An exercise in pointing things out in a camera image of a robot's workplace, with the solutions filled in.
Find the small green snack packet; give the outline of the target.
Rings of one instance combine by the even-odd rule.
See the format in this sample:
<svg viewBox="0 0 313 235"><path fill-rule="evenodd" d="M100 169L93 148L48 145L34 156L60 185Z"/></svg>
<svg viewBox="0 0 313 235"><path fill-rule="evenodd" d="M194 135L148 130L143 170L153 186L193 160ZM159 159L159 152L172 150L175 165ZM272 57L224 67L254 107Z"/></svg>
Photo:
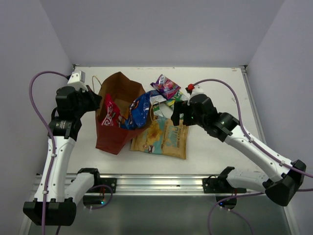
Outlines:
<svg viewBox="0 0 313 235"><path fill-rule="evenodd" d="M160 103L158 101L155 101L153 104L152 104L152 111L153 111L153 114L155 117L162 117L164 118L164 114L163 112L161 111L160 109Z"/></svg>

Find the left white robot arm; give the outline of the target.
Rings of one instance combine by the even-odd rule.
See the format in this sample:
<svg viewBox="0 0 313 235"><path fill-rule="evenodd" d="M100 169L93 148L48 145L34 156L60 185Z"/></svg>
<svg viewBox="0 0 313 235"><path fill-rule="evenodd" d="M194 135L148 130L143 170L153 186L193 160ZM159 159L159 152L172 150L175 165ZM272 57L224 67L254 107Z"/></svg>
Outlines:
<svg viewBox="0 0 313 235"><path fill-rule="evenodd" d="M81 117L99 109L101 99L89 86L79 90L65 86L57 90L57 107L48 125L51 132L42 179L33 200L23 206L24 214L36 225L72 225L84 194L101 188L96 168L80 169L74 181L65 186L68 163L82 126Z"/></svg>

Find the pink Real chips bag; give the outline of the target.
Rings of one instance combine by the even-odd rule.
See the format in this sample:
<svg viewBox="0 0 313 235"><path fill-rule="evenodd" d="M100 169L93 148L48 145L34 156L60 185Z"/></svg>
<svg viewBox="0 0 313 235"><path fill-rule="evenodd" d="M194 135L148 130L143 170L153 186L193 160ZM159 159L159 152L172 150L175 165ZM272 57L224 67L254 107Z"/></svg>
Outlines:
<svg viewBox="0 0 313 235"><path fill-rule="evenodd" d="M101 125L119 127L120 109L115 104L110 94L105 95L104 108L106 115L101 121Z"/></svg>

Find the red paper bag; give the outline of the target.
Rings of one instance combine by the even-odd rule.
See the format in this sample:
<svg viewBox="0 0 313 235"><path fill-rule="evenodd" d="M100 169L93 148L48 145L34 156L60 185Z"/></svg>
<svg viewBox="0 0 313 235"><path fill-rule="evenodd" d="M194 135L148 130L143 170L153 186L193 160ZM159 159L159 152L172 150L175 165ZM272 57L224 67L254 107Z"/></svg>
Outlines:
<svg viewBox="0 0 313 235"><path fill-rule="evenodd" d="M152 124L153 119L150 104L147 122L142 128L127 130L120 126L102 126L101 121L106 115L104 108L105 95L110 94L120 109L120 125L121 116L126 112L131 103L144 93L146 91L140 83L130 80L122 72L116 72L103 81L98 93L102 97L102 100L100 102L100 108L95 113L97 149L117 155L127 142L144 132Z"/></svg>

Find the tan popcorn chips bag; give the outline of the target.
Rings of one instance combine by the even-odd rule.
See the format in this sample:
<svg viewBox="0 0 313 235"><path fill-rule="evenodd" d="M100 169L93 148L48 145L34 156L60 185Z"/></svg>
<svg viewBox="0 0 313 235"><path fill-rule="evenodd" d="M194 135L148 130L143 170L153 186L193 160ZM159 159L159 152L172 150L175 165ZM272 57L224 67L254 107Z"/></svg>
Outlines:
<svg viewBox="0 0 313 235"><path fill-rule="evenodd" d="M174 126L169 118L157 116L149 128L133 138L131 150L185 160L188 130L182 121Z"/></svg>

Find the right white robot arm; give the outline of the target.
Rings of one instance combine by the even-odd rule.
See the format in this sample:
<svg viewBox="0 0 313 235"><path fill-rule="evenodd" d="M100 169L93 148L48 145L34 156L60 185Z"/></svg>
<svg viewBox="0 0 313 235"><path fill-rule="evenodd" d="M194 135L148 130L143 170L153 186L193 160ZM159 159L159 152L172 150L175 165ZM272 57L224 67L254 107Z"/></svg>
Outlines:
<svg viewBox="0 0 313 235"><path fill-rule="evenodd" d="M279 206L287 206L304 181L306 165L280 156L250 133L245 133L239 121L229 113L218 112L211 99L197 94L189 101L176 101L171 120L198 125L208 135L224 142L253 161L261 171L226 167L217 177L207 178L204 183L213 190L231 193L244 188L264 193Z"/></svg>

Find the blue Doritos chips bag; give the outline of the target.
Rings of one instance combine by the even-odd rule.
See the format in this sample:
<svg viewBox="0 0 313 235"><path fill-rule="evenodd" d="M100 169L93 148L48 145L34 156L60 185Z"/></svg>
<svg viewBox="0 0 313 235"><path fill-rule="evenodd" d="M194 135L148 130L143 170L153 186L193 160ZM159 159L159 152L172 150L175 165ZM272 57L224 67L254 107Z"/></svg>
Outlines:
<svg viewBox="0 0 313 235"><path fill-rule="evenodd" d="M147 122L150 109L150 94L144 93L136 98L121 116L120 127L127 130L142 128Z"/></svg>

